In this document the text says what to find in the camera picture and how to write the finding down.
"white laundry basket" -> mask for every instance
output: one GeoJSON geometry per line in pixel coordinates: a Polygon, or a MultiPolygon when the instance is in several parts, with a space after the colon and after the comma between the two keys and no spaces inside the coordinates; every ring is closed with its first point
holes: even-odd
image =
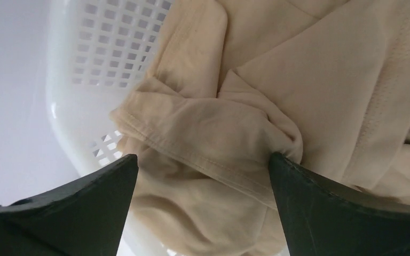
{"type": "MultiPolygon", "coordinates": [[[[52,0],[48,114],[60,145],[80,175],[122,156],[116,149],[121,134],[109,120],[109,112],[142,79],[173,1],[52,0]]],[[[131,214],[123,240],[134,253],[127,255],[177,255],[131,214]]]]}

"white plastic basket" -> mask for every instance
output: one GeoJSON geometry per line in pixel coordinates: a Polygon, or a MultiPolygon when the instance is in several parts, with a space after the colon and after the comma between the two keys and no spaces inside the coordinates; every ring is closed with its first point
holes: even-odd
{"type": "MultiPolygon", "coordinates": [[[[84,176],[117,160],[109,112],[142,79],[174,0],[52,0],[46,100],[63,150],[84,176]]],[[[176,256],[131,214],[125,255],[176,256]]]]}

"white wall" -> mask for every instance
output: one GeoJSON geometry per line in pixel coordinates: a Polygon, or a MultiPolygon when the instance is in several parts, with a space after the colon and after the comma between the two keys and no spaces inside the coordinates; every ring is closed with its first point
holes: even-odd
{"type": "Polygon", "coordinates": [[[48,11],[48,0],[0,0],[2,205],[78,178],[58,146],[46,115],[48,11]]]}

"tan garment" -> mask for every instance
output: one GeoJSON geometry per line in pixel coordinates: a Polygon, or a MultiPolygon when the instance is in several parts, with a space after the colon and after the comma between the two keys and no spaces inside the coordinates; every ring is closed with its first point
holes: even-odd
{"type": "Polygon", "coordinates": [[[410,0],[177,0],[160,38],[112,119],[139,157],[131,210],[166,246],[281,250],[274,151],[410,203],[410,0]]]}

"beige fabric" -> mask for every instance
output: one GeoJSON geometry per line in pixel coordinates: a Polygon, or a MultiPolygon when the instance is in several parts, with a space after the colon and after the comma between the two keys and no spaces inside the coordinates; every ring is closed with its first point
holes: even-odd
{"type": "Polygon", "coordinates": [[[187,256],[282,248],[274,151],[410,203],[410,0],[176,0],[112,119],[131,210],[187,256]]]}

